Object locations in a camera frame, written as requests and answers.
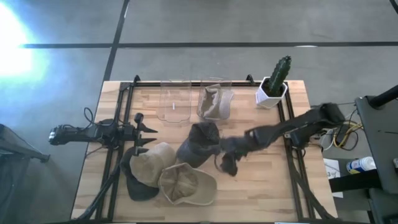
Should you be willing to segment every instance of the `beige baseball cap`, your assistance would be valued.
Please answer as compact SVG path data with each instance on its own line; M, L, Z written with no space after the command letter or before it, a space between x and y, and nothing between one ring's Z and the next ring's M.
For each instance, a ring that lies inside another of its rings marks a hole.
M192 168L187 163L164 169L158 186L167 200L174 205L182 202L209 205L217 193L216 179L202 170Z
M131 173L139 182L149 187L158 187L157 183L162 170L174 165L175 161L174 149L166 142L162 142L145 153L132 156Z

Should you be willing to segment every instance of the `cactus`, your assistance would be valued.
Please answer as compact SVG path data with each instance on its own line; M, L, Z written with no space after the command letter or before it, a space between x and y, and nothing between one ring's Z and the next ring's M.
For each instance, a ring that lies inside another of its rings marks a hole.
M269 79L269 82L267 84L267 94L269 96L280 96L279 90L286 76L289 74L291 63L292 58L290 56L285 56L281 58L276 64L274 72L272 73L271 78Z

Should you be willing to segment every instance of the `spray can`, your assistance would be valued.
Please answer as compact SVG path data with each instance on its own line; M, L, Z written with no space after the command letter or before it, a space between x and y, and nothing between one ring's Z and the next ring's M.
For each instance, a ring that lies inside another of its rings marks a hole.
M373 157L368 156L347 163L347 171L350 174L358 174L360 172L376 169Z

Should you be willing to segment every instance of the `clear plastic container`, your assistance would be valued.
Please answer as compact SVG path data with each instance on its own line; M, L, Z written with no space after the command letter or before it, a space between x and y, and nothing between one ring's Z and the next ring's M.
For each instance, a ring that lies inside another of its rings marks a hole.
M202 79L200 82L200 94L198 99L197 115L205 120L216 121L219 119L228 119L230 114L230 104L233 94L231 92L232 81L220 78L209 77ZM213 102L219 100L220 105L214 105Z
M191 81L160 82L160 100L156 111L161 121L179 123L191 117Z

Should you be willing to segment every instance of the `paper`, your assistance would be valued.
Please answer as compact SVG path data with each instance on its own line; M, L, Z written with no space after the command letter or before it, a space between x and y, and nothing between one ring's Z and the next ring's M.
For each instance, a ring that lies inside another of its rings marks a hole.
M326 174L328 175L328 179L333 179L336 177L340 177L340 168L338 167L338 161L333 159L323 159L326 167ZM343 198L342 192L332 193L334 197Z

